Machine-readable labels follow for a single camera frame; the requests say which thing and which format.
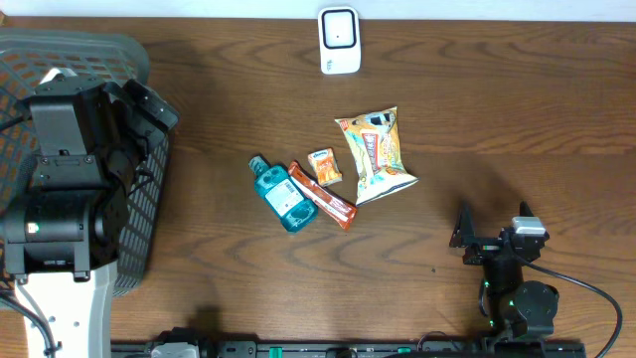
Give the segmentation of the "orange snack bar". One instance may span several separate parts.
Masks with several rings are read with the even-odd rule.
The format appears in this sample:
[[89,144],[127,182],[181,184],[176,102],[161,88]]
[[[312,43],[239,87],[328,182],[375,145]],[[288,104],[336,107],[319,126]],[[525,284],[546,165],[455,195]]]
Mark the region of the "orange snack bar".
[[321,187],[301,168],[297,161],[292,161],[289,164],[287,172],[292,182],[318,208],[337,222],[343,230],[350,230],[358,213],[356,206]]

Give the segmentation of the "yellow snack bag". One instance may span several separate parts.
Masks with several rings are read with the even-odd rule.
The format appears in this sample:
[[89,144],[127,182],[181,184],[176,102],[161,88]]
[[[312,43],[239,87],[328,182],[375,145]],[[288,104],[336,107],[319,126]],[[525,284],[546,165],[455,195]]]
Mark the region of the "yellow snack bag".
[[357,206],[403,190],[418,181],[406,171],[401,160],[396,106],[352,118],[338,118],[335,122],[354,157],[358,173]]

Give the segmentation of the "small orange tissue pack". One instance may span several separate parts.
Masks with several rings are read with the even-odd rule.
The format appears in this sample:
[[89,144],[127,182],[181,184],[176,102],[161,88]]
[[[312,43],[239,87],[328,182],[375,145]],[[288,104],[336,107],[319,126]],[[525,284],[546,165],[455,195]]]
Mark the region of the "small orange tissue pack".
[[309,153],[308,162],[316,174],[320,186],[327,187],[342,181],[343,175],[338,168],[331,147]]

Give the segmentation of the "teal mouthwash bottle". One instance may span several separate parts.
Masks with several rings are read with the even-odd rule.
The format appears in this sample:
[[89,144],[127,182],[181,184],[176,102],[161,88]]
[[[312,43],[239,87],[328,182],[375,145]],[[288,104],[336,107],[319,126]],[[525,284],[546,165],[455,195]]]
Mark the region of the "teal mouthwash bottle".
[[248,162],[255,175],[254,190],[277,216],[288,233],[297,233],[317,216],[317,206],[292,181],[284,166],[270,165],[256,155]]

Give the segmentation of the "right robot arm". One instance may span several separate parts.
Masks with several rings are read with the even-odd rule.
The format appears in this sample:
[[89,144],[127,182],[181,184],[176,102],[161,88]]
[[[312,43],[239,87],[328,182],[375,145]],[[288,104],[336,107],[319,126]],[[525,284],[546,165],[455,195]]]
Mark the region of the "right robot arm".
[[479,304],[490,319],[491,332],[480,339],[481,350],[519,354],[522,345],[533,345],[537,356],[545,355],[545,338],[555,331],[559,295],[551,285],[524,279],[523,266],[541,256],[549,238],[525,202],[496,237],[478,236],[469,207],[462,206],[449,246],[465,250],[466,265],[483,268]]

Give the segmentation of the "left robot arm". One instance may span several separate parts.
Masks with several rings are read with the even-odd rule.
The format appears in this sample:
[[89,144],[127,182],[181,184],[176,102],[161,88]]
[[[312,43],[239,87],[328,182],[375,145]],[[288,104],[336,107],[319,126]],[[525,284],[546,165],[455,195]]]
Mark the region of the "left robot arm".
[[124,84],[52,69],[19,101],[40,142],[34,185],[1,215],[1,295],[25,322],[32,357],[107,357],[120,237],[145,168],[179,114],[136,79]]

